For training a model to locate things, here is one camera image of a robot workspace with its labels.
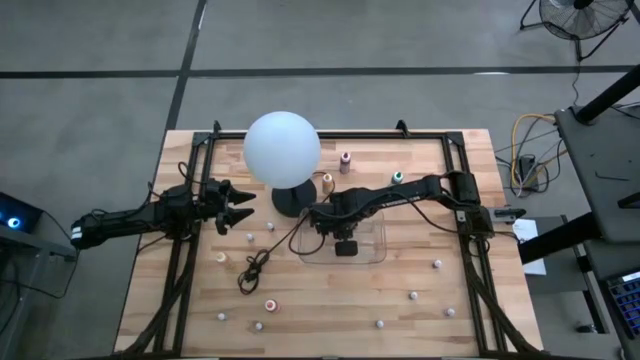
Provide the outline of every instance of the black metal frame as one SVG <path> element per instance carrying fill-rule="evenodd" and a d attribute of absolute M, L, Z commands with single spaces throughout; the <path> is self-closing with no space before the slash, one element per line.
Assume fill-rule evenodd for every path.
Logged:
<path fill-rule="evenodd" d="M 189 162 L 187 167 L 187 175 L 189 178 L 193 178 L 195 174 L 196 160 L 198 158 L 199 149 L 202 145 L 206 145 L 205 161 L 203 165 L 201 182 L 208 179 L 211 169 L 211 163 L 213 159 L 213 148 L 217 140 L 242 140 L 245 137 L 246 131 L 238 132 L 222 132 L 220 131 L 220 125 L 218 122 L 214 125 L 213 132 L 196 132 L 193 135 L 191 153 L 189 155 Z M 457 148 L 462 171 L 469 171 L 469 162 L 464 145 L 464 138 L 462 132 L 409 132 L 404 121 L 398 121 L 396 130 L 390 130 L 386 132 L 379 131 L 358 131 L 358 132 L 341 132 L 341 131 L 318 131 L 320 139 L 413 139 L 413 140 L 438 140 L 440 141 L 444 153 L 444 162 L 446 171 L 457 170 L 454 168 L 452 147 Z M 192 181 L 187 179 L 185 184 L 192 185 Z M 191 293 L 191 284 L 193 281 L 193 269 L 195 268 L 195 261 L 197 255 L 198 242 L 200 237 L 200 224 L 196 223 L 196 228 L 193 231 L 194 236 L 189 239 L 189 249 L 187 254 L 187 261 L 184 265 L 184 269 L 180 276 L 180 279 L 176 281 L 178 262 L 182 249 L 182 242 L 175 241 L 171 249 L 171 256 L 169 259 L 169 266 L 167 269 L 167 277 L 165 280 L 165 288 L 163 293 L 162 305 L 154 320 L 156 324 L 151 327 L 154 334 L 155 342 L 151 352 L 144 352 L 144 349 L 138 349 L 136 352 L 119 352 L 105 357 L 91 358 L 97 359 L 168 359 L 181 357 L 182 342 L 184 339 L 184 332 L 186 327 L 186 320 L 188 315 L 189 297 Z M 463 221 L 456 218 L 456 225 L 458 230 L 464 227 Z M 475 272 L 473 268 L 473 260 L 471 251 L 469 248 L 472 239 L 468 235 L 459 235 L 460 248 L 462 254 L 462 265 L 465 273 L 469 270 Z M 491 296 L 495 298 L 496 291 L 493 283 L 493 276 L 491 273 L 491 265 L 489 263 L 489 257 L 486 251 L 482 248 L 484 244 L 478 242 L 478 259 L 482 269 L 482 278 Z M 474 324 L 476 343 L 478 346 L 479 355 L 491 351 L 487 346 L 487 338 L 482 321 L 482 311 L 480 309 L 480 302 L 476 290 L 472 287 L 469 279 L 467 279 L 467 290 L 469 294 L 469 302 L 471 306 L 471 317 Z M 176 291 L 179 291 L 180 305 L 178 309 L 178 317 L 176 323 L 176 331 L 173 338 L 173 343 L 170 350 L 165 350 L 165 337 L 167 329 L 167 317 L 169 310 L 175 304 Z M 158 314 L 166 315 L 160 321 L 157 321 Z M 502 353 L 506 352 L 506 342 L 504 332 L 499 326 L 495 318 L 493 318 L 493 329 L 496 338 L 497 351 Z"/>
<path fill-rule="evenodd" d="M 528 29 L 528 28 L 533 28 L 533 27 L 538 27 L 538 26 L 544 25 L 544 26 L 551 26 L 554 29 L 566 34 L 566 36 L 569 38 L 569 40 L 573 41 L 573 43 L 575 44 L 576 59 L 578 60 L 578 62 L 582 62 L 582 60 L 587 59 L 591 55 L 593 55 L 600 48 L 600 46 L 602 46 L 602 44 L 604 44 L 604 42 L 607 41 L 609 36 L 611 36 L 613 34 L 613 32 L 616 31 L 616 29 L 618 29 L 618 27 L 620 25 L 624 24 L 625 22 L 627 22 L 627 20 L 629 20 L 629 18 L 627 18 L 626 16 L 624 16 L 624 15 L 621 16 L 617 23 L 612 25 L 611 28 L 605 30 L 605 32 L 607 32 L 607 34 L 600 40 L 600 42 L 593 49 L 591 49 L 591 51 L 589 51 L 589 53 L 587 53 L 587 55 L 582 55 L 582 45 L 580 44 L 580 38 L 577 37 L 574 34 L 568 33 L 565 29 L 559 27 L 558 25 L 556 25 L 554 23 L 551 23 L 551 22 L 548 22 L 548 21 L 541 21 L 541 22 L 537 22 L 537 23 L 533 23 L 533 24 L 527 24 L 527 25 L 524 24 L 524 18 L 529 14 L 529 11 L 531 11 L 531 8 L 533 8 L 533 5 L 535 5 L 536 1 L 538 1 L 538 0 L 531 1 L 531 4 L 529 4 L 529 7 L 527 8 L 527 10 L 522 15 L 522 18 L 520 19 L 520 30 L 524 30 L 524 29 Z M 633 1 L 631 1 L 631 4 L 629 5 L 629 10 L 631 9 L 632 5 L 633 5 Z"/>

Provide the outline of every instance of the white globe lamp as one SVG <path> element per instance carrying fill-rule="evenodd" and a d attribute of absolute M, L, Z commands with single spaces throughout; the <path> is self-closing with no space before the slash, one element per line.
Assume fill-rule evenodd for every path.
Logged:
<path fill-rule="evenodd" d="M 297 217 L 316 201 L 310 178 L 320 161 L 320 138 L 302 116 L 276 111 L 256 120 L 244 138 L 244 161 L 273 188 L 271 199 L 281 214 Z"/>

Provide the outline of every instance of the white paper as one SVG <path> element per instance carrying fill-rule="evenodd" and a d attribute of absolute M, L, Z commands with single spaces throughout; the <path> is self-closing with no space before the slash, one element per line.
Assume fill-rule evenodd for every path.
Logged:
<path fill-rule="evenodd" d="M 513 233 L 520 242 L 527 242 L 538 236 L 538 227 L 535 220 L 518 219 L 513 224 Z M 544 260 L 538 259 L 524 265 L 524 273 L 529 275 L 547 275 Z"/>

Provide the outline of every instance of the lamp base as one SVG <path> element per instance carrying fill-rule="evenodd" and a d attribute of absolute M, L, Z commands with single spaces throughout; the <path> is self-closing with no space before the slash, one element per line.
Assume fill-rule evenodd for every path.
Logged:
<path fill-rule="evenodd" d="M 304 208 L 316 201 L 317 194 L 316 186 L 307 180 L 291 189 L 273 189 L 271 201 L 280 214 L 298 217 Z"/>

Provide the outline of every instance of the blue light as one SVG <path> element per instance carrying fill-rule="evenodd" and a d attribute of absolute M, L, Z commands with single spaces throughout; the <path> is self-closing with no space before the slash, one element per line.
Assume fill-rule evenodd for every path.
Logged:
<path fill-rule="evenodd" d="M 21 221 L 18 218 L 11 218 L 7 221 L 7 225 L 12 229 L 17 229 L 20 226 L 20 223 Z"/>

